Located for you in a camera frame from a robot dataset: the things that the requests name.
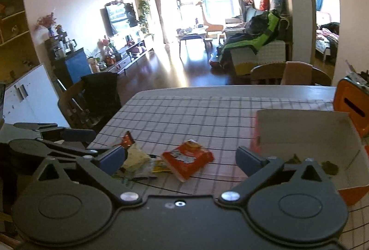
cabinet handle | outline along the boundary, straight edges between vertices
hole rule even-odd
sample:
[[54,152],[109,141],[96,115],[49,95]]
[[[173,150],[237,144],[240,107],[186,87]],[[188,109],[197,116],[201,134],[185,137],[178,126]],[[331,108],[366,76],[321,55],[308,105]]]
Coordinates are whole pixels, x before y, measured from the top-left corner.
[[21,101],[23,101],[24,100],[24,97],[23,97],[23,95],[22,95],[22,93],[21,93],[21,90],[19,89],[19,88],[15,88],[15,90],[17,91],[17,93],[18,93],[18,96],[20,96],[21,97]]
[[28,97],[28,93],[27,93],[27,90],[25,89],[24,85],[21,85],[21,88],[23,89],[23,92],[25,94],[25,98]]

red bag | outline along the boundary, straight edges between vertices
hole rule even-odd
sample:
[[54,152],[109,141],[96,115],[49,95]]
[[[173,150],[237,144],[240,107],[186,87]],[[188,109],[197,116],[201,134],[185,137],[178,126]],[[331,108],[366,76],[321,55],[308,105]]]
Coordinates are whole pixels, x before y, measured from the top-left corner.
[[270,0],[260,0],[260,10],[261,11],[268,11],[271,7]]
[[214,160],[209,150],[193,140],[164,152],[161,158],[181,182],[185,182],[197,170]]

green plant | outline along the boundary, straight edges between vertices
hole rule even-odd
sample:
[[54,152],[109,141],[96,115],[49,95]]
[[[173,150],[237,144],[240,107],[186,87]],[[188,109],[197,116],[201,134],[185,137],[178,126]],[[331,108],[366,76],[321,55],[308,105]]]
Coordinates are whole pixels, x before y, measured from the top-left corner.
[[149,26],[147,22],[147,16],[150,14],[150,4],[147,0],[140,0],[138,3],[138,9],[141,14],[138,16],[138,22],[141,25],[141,31],[143,34],[149,33]]

wooden floor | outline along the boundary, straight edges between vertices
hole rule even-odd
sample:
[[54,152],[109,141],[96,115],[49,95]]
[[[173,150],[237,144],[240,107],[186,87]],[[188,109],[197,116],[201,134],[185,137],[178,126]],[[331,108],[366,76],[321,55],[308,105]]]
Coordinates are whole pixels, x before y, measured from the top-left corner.
[[[209,58],[210,51],[207,54],[204,43],[198,39],[187,41],[187,47],[183,41],[180,57],[178,43],[172,43],[168,51],[164,46],[156,47],[155,51],[146,53],[129,67],[126,75],[119,76],[118,92],[122,105],[144,90],[250,84],[247,77],[237,77],[232,70],[212,69]],[[319,54],[314,66],[333,78],[334,65],[324,63]]]

checkered tablecloth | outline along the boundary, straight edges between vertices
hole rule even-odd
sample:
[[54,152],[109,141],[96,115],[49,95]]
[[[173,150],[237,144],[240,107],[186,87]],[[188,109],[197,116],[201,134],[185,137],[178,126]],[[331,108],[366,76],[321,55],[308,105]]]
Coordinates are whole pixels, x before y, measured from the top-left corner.
[[[173,174],[131,182],[130,188],[145,195],[204,195],[216,197],[242,182],[246,175],[236,166],[238,146],[250,146],[253,118],[259,109],[333,110],[329,101],[246,97],[150,97],[135,96],[107,123],[89,148],[116,144],[129,130],[139,147],[161,155],[193,139],[212,151],[215,160],[185,183]],[[349,208],[340,240],[348,249],[369,247],[369,196]]]

